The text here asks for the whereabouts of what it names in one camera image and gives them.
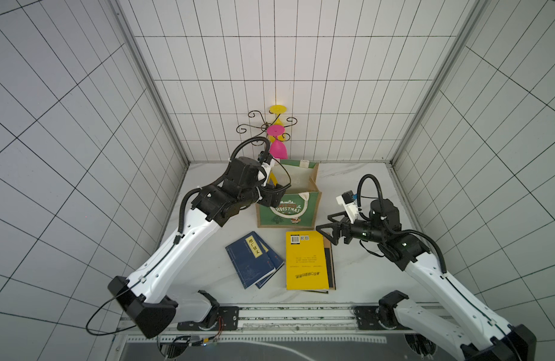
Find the metal base rail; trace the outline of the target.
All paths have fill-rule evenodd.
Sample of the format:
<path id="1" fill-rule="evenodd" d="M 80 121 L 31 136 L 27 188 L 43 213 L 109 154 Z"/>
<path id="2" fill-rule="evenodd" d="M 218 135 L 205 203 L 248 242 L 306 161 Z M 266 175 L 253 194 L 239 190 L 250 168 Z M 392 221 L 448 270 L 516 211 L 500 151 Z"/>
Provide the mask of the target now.
<path id="1" fill-rule="evenodd" d="M 376 317 L 376 303 L 223 304 L 214 324 L 174 320 L 154 337 L 138 330 L 125 332 L 127 341 L 170 343 L 180 336 L 191 341 L 214 336 L 216 341 L 303 341 L 322 339 L 364 341 L 379 335 L 414 334 L 405 326 L 383 328 Z"/>

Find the yellow plastic goblet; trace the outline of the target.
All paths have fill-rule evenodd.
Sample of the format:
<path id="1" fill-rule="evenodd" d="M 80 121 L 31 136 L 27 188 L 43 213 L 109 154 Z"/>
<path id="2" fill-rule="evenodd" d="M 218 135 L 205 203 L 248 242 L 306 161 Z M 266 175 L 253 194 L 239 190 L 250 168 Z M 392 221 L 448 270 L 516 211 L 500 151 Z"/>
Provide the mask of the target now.
<path id="1" fill-rule="evenodd" d="M 269 112 L 275 116 L 272 123 L 266 130 L 266 134 L 271 143 L 275 141 L 285 142 L 290 140 L 290 135 L 286 132 L 286 126 L 280 120 L 280 116 L 287 111 L 283 105 L 273 105 Z"/>

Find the pink plastic goblet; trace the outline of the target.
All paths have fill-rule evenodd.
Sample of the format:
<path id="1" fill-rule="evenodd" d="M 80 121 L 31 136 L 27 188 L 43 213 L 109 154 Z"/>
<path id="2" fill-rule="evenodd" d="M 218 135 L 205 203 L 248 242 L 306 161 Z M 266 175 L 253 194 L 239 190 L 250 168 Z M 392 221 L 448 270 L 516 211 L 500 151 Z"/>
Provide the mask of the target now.
<path id="1" fill-rule="evenodd" d="M 282 125 L 271 125 L 267 131 L 267 135 L 271 138 L 270 154 L 275 159 L 287 159 L 288 152 L 285 142 L 285 127 Z"/>

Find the burlap Christmas canvas bag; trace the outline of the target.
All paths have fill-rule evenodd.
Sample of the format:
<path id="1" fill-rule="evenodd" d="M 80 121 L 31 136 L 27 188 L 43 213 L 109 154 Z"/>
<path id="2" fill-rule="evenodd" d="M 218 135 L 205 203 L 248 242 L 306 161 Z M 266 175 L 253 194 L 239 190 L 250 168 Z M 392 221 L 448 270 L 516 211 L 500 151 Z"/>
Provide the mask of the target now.
<path id="1" fill-rule="evenodd" d="M 274 208 L 256 206 L 259 228 L 312 230 L 322 192 L 317 187 L 318 162 L 282 159 L 281 165 L 273 167 L 279 184 L 291 183 L 280 204 Z"/>

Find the yellow book purple illustration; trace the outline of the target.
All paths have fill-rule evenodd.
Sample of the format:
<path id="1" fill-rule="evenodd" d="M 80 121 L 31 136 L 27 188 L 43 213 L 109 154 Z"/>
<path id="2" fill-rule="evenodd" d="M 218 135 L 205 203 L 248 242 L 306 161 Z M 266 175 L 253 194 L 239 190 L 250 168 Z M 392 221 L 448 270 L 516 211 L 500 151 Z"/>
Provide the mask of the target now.
<path id="1" fill-rule="evenodd" d="M 270 187 L 270 186 L 276 187 L 277 185 L 278 185 L 278 180 L 277 180 L 277 178 L 276 178 L 276 175 L 275 175 L 275 173 L 274 173 L 274 170 L 272 169 L 272 170 L 268 173 L 268 179 L 267 179 L 267 182 L 266 182 L 266 186 L 267 186 L 267 187 Z"/>

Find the yellow book with barcode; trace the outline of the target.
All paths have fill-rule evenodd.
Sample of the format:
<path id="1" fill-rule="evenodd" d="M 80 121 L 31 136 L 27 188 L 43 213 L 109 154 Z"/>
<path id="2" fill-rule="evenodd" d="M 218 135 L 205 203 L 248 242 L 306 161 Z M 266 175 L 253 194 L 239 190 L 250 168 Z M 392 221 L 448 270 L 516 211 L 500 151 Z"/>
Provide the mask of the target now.
<path id="1" fill-rule="evenodd" d="M 286 289 L 327 292 L 330 288 L 323 236 L 316 231 L 286 234 Z"/>

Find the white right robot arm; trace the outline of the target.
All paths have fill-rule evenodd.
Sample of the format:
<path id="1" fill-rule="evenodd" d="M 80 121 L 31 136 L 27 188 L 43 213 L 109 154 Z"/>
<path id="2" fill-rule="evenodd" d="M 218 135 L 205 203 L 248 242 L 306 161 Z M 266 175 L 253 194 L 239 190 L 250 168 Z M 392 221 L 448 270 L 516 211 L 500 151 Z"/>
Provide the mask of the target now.
<path id="1" fill-rule="evenodd" d="M 472 294 L 447 270 L 437 243 L 417 230 L 404 230 L 399 210 L 384 198 L 379 180 L 364 175 L 357 191 L 338 196 L 344 210 L 315 229 L 332 245 L 375 242 L 378 257 L 407 273 L 453 317 L 444 320 L 395 290 L 378 302 L 375 317 L 384 329 L 413 330 L 457 360 L 533 360 L 537 339 L 522 324 L 513 325 Z"/>

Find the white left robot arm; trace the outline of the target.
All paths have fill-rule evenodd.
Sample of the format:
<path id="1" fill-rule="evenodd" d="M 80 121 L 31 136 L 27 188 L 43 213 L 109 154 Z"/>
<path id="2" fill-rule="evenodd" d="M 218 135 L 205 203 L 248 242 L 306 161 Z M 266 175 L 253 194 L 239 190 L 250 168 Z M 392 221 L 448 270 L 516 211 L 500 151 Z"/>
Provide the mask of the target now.
<path id="1" fill-rule="evenodd" d="M 177 230 L 136 271 L 109 282 L 111 300 L 146 338 L 156 338 L 172 323 L 178 303 L 167 291 L 205 241 L 251 205 L 279 205 L 291 185 L 269 184 L 271 170 L 278 163 L 270 147 L 271 141 L 262 136 L 239 144 L 219 178 L 186 193 Z"/>

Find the dark bottom book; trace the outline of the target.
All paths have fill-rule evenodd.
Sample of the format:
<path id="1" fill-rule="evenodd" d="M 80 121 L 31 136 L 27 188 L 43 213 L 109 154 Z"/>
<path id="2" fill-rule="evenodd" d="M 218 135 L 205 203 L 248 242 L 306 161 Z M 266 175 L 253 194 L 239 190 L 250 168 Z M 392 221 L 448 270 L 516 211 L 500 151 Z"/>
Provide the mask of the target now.
<path id="1" fill-rule="evenodd" d="M 326 238 L 323 239 L 324 245 L 324 253 L 327 265 L 327 276 L 328 276 L 328 283 L 329 288 L 327 293 L 333 290 L 336 290 L 336 272 L 335 272 L 335 265 L 334 265 L 334 257 L 333 257 L 333 249 L 332 244 Z"/>

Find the blue book with label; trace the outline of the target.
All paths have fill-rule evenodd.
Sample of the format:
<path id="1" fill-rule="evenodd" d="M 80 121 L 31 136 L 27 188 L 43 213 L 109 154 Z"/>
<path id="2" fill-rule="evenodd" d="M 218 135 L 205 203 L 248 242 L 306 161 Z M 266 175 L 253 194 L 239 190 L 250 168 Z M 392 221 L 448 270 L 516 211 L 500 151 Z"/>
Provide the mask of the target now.
<path id="1" fill-rule="evenodd" d="M 225 247 L 231 263 L 244 289 L 273 276 L 278 262 L 270 248 L 255 232 L 248 233 Z"/>

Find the dark metal cup stand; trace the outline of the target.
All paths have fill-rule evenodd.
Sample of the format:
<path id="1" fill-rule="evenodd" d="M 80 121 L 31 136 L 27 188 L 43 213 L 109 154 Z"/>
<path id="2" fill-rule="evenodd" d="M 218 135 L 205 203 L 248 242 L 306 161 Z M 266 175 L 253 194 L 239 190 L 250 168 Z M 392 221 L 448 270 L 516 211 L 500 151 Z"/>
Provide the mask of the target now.
<path id="1" fill-rule="evenodd" d="M 272 123 L 273 121 L 266 121 L 264 115 L 262 114 L 261 111 L 255 110 L 255 111 L 249 111 L 247 116 L 250 119 L 259 117 L 262 120 L 262 123 L 259 125 L 256 124 L 251 124 L 251 123 L 240 123 L 238 124 L 238 126 L 235 128 L 235 131 L 239 134 L 239 135 L 247 135 L 249 132 L 251 133 L 251 136 L 249 136 L 249 138 L 255 138 L 255 137 L 260 137 L 260 136 L 265 136 L 268 138 L 268 135 L 266 134 L 266 130 L 268 129 L 268 127 L 270 126 L 270 123 Z M 285 123 L 283 123 L 286 126 L 286 132 L 289 134 L 289 131 L 298 124 L 298 120 L 295 117 L 288 117 L 285 120 Z"/>

